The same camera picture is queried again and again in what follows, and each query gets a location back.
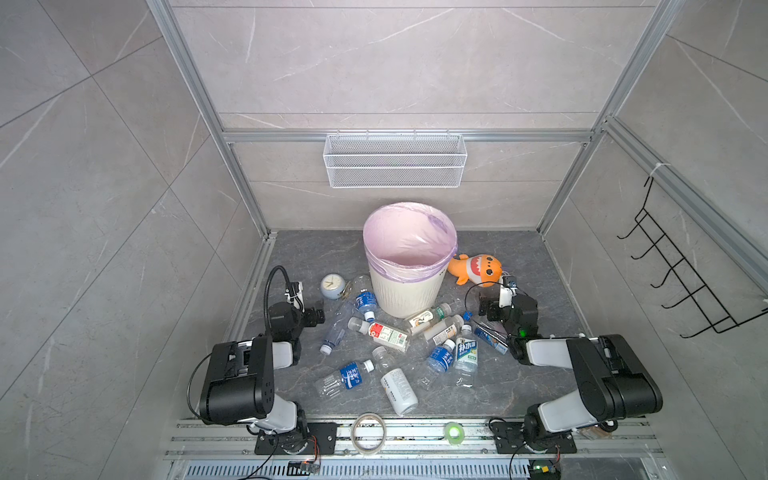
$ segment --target aluminum frame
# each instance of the aluminum frame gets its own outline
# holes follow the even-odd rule
[[[272,141],[316,141],[324,142],[328,135],[336,134],[460,134],[464,141],[580,141],[589,142],[592,130],[587,129],[313,129],[286,128],[284,130],[225,130],[223,138],[230,143],[254,143]]]
[[[609,117],[606,132],[654,179],[685,213],[722,248],[760,289],[768,293],[768,253],[741,228],[716,208],[699,190],[688,183],[672,165],[643,142],[620,119]]]
[[[584,145],[581,151],[579,151],[574,163],[571,165],[571,168],[568,169],[565,178],[560,184],[558,191],[554,194],[552,202],[544,212],[544,216],[541,218],[538,227],[536,227],[536,230],[542,236],[547,234],[554,223],[554,219],[560,213],[565,201],[574,189],[576,182],[584,172],[589,159],[594,153],[594,149],[597,148],[597,145],[600,143],[600,140],[605,133],[603,124],[608,117],[615,116],[621,109],[621,106],[624,105],[632,88],[637,83],[637,79],[640,78],[640,75],[650,61],[650,58],[653,57],[659,44],[664,39],[664,35],[672,25],[672,22],[680,11],[680,8],[682,8],[683,3],[685,3],[685,0],[662,0],[654,10],[654,14],[651,16],[648,25],[646,25],[640,40],[635,46],[629,62],[621,72],[621,76],[614,86],[614,90],[611,92],[611,95],[605,102],[605,106],[603,106],[598,115],[598,119],[595,121],[592,128],[592,131],[594,132],[592,135],[592,142]]]
[[[195,67],[187,43],[184,41],[178,23],[176,23],[174,13],[166,0],[147,0],[147,4],[152,11],[152,15],[157,22],[160,32],[163,34],[166,43],[168,43],[170,54],[173,55],[174,60],[179,67],[181,76],[184,78],[184,82],[187,84],[187,88],[189,88],[192,98],[197,105],[197,110],[200,112],[200,116],[208,127],[210,136],[213,138],[216,148],[224,159],[224,163],[232,176],[232,180],[234,180],[235,186],[240,192],[240,196],[243,198],[243,202],[248,209],[253,224],[256,225],[261,237],[266,238],[270,229],[266,225],[264,215],[261,213],[259,204],[256,202],[253,191],[250,189],[248,179],[243,172],[243,168],[240,166],[240,162],[237,161],[237,157],[235,156],[231,145],[229,145],[223,138],[221,121],[214,109],[214,104],[210,99],[210,95],[205,89],[203,79],[197,71],[197,67]]]

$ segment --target trash can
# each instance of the trash can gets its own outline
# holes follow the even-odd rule
[[[456,254],[456,228],[447,215],[413,202],[385,205],[366,220],[362,240],[382,310],[406,318],[435,303]]]

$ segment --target blue label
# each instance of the blue label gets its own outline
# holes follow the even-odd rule
[[[355,298],[355,308],[358,310],[366,307],[366,306],[376,306],[376,295],[373,294],[373,292],[363,292],[360,293],[357,298]]]
[[[479,338],[483,339],[487,344],[495,348],[499,353],[507,353],[509,349],[505,346],[503,346],[501,343],[498,342],[497,339],[493,338],[492,336],[488,335],[487,333],[483,332],[479,328],[475,329],[475,335]]]
[[[357,368],[356,363],[352,362],[339,371],[341,372],[341,379],[344,381],[344,386],[347,390],[353,389],[362,383],[360,370]]]
[[[456,344],[456,359],[461,359],[467,353],[478,348],[478,343],[474,340],[463,341]]]
[[[442,371],[448,372],[448,368],[453,363],[453,352],[446,349],[444,346],[436,346],[429,358],[437,360],[442,367]]]

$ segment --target alarm clock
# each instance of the alarm clock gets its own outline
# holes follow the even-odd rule
[[[329,300],[337,300],[346,286],[346,281],[338,273],[329,273],[320,281],[320,292]]]

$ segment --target vent grille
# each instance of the vent grille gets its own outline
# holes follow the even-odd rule
[[[289,460],[273,460],[267,463],[258,475],[273,480],[290,480],[306,474],[288,466]],[[261,465],[261,460],[193,460],[189,463],[184,480],[231,480],[248,476]],[[481,479],[509,478],[509,460],[504,458],[468,458],[466,460],[374,460],[327,459],[322,468],[312,474],[313,480],[340,480],[344,478],[377,478],[397,480],[407,477]],[[512,478],[530,478],[528,460],[519,459],[512,463]]]

